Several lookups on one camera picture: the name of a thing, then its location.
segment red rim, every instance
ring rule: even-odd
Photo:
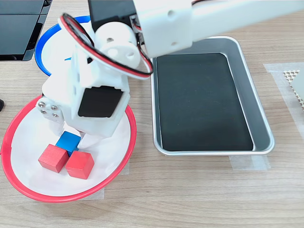
[[[131,154],[133,152],[135,142],[136,142],[136,120],[134,117],[134,114],[132,112],[132,109],[127,106],[125,113],[128,116],[129,122],[130,122],[130,129],[131,129],[131,137],[130,137],[130,143],[127,150],[127,153],[125,154],[122,162],[119,164],[119,166],[116,168],[116,170],[108,176],[105,180],[103,180],[98,185],[94,186],[93,188],[83,191],[81,193],[70,195],[70,196],[48,196],[43,195],[37,192],[34,192],[30,190],[29,188],[25,187],[16,177],[11,163],[10,163],[10,153],[11,153],[11,143],[15,134],[15,131],[20,124],[20,122],[23,120],[23,118],[35,107],[37,101],[41,98],[41,96],[35,98],[30,103],[28,103],[24,108],[21,109],[21,111],[15,116],[13,121],[10,123],[2,143],[1,148],[1,156],[2,156],[2,166],[3,171],[9,180],[9,182],[14,186],[15,189],[17,189],[19,192],[21,192],[23,195],[32,198],[33,200],[38,200],[42,202],[47,203],[64,203],[64,202],[70,202],[74,200],[81,199],[83,197],[89,196],[98,190],[104,188],[107,184],[109,184],[125,167],[127,162],[129,161]]]

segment black device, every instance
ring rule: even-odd
[[[130,16],[136,14],[132,0],[88,0],[94,32],[105,23],[118,21],[131,27]]]
[[[51,0],[0,0],[0,61],[28,61]]]
[[[253,149],[224,55],[166,55],[156,58],[154,64],[157,71],[156,90],[163,149]]]

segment screw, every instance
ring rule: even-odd
[[[44,102],[39,102],[39,103],[38,103],[38,106],[39,106],[40,108],[44,108],[44,107],[46,106],[46,104],[45,104]]]

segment red-rimmed white bowl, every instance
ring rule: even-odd
[[[89,196],[109,184],[129,161],[136,141],[136,120],[131,108],[111,138],[89,151],[95,165],[87,180],[73,178],[65,168],[60,173],[40,166],[38,158],[49,143],[59,137],[48,129],[46,120],[35,108],[40,97],[27,104],[8,127],[1,148],[2,166],[10,183],[34,200],[62,203]]]

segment blue cube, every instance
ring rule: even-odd
[[[77,146],[80,140],[81,138],[78,135],[72,134],[71,132],[63,132],[56,143],[56,146],[66,150],[68,156],[70,157],[73,151],[78,151]]]

